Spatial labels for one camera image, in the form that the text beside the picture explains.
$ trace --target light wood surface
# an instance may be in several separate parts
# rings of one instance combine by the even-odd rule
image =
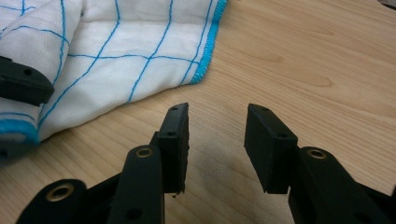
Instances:
[[[129,149],[184,102],[187,190],[165,197],[167,223],[293,223],[287,196],[262,192],[243,147],[248,103],[275,111],[300,147],[330,151],[357,181],[390,194],[396,11],[376,0],[229,0],[203,82],[121,106],[0,167],[0,223],[14,223],[53,181],[91,187],[120,172]]]

